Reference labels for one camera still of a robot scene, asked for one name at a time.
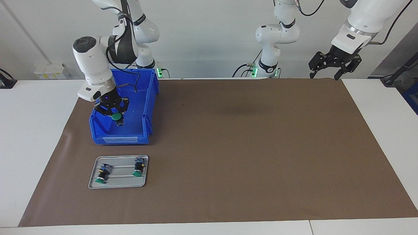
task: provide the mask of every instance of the black device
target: black device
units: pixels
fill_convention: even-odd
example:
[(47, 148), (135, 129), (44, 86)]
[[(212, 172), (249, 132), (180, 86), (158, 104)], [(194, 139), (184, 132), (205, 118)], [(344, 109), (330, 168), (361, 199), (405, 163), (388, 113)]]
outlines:
[(309, 76), (314, 78), (319, 70), (336, 67), (340, 70), (334, 75), (334, 79), (339, 80), (343, 74), (354, 72), (362, 62), (362, 58), (358, 54), (360, 50), (357, 49), (353, 54), (349, 54), (336, 46), (332, 46), (327, 54), (318, 51), (309, 62), (309, 68), (312, 71)]
[(11, 79), (8, 79), (2, 73), (0, 73), (0, 81), (1, 81), (0, 89), (12, 89), (17, 83), (17, 80), (13, 79), (13, 77), (9, 73), (4, 71), (3, 69), (0, 69), (0, 71), (11, 78)]

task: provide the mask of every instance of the blue storage bin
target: blue storage bin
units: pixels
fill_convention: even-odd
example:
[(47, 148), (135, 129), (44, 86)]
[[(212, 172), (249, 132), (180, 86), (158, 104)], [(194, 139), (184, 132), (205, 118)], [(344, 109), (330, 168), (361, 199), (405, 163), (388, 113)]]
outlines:
[[(124, 69), (141, 74), (137, 83), (137, 92), (132, 86), (117, 88), (121, 97), (129, 98), (129, 107), (124, 114), (124, 125), (116, 126), (111, 117), (93, 110), (90, 117), (92, 137), (96, 144), (135, 145), (148, 144), (153, 133), (151, 120), (155, 97), (158, 94), (158, 80), (154, 69)], [(112, 69), (117, 85), (135, 84), (138, 75)]]

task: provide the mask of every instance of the white table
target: white table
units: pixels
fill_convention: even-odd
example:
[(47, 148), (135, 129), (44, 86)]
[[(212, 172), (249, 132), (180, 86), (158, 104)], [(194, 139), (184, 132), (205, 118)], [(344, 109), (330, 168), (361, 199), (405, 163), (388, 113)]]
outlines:
[[(14, 228), (58, 143), (83, 82), (19, 81), (12, 90), (0, 90), (0, 234), (92, 234), (98, 230), (144, 235), (418, 234), (418, 218)], [(395, 89), (385, 88), (379, 80), (345, 79), (344, 84), (418, 207), (418, 116)]]

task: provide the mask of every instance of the small mechanical part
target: small mechanical part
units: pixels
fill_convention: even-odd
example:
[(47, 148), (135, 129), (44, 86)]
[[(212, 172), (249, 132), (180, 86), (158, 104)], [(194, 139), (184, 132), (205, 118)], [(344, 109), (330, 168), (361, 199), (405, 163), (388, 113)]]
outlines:
[(115, 88), (99, 98), (99, 102), (94, 106), (94, 110), (111, 117), (117, 126), (123, 126), (123, 114), (128, 110), (128, 106), (129, 99), (121, 98)]
[(96, 183), (105, 184), (106, 176), (110, 174), (112, 166), (109, 164), (103, 164), (99, 170), (99, 176), (95, 179)]
[(145, 167), (145, 159), (144, 158), (136, 158), (135, 159), (135, 170), (133, 171), (132, 175), (136, 177), (142, 176), (142, 170)]
[(327, 54), (318, 51), (309, 62), (309, 68), (313, 71), (310, 74), (310, 77), (314, 78), (316, 73), (322, 69), (336, 67), (341, 68), (334, 75), (334, 79), (338, 81), (343, 74), (354, 72), (362, 62), (362, 58), (358, 54), (359, 51), (360, 49), (355, 51), (354, 54), (349, 54), (336, 46), (332, 46)]

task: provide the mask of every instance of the white robot link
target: white robot link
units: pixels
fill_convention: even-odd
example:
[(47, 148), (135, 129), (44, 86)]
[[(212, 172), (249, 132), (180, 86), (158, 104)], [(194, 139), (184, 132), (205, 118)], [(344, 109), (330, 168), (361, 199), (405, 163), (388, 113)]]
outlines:
[(373, 38), (406, 0), (340, 0), (340, 2), (351, 9), (351, 14), (332, 40), (330, 51), (327, 54), (317, 52), (309, 62), (311, 78), (314, 78), (319, 70), (328, 67), (340, 68), (334, 76), (336, 80), (347, 72), (354, 72), (362, 61), (358, 54), (360, 50), (370, 44), (379, 44), (372, 42)]
[(294, 43), (300, 35), (295, 17), (297, 11), (295, 0), (275, 0), (274, 15), (279, 23), (260, 26), (256, 31), (263, 53), (255, 65), (255, 77), (276, 76), (280, 57), (280, 49), (276, 45)]
[(112, 36), (86, 36), (74, 42), (73, 53), (86, 78), (78, 96), (91, 102), (99, 100), (94, 109), (122, 126), (129, 100), (119, 95), (109, 63), (135, 62), (138, 68), (158, 69), (145, 43), (157, 41), (160, 31), (146, 18), (138, 0), (92, 1), (102, 10), (115, 13), (119, 25), (113, 28)]

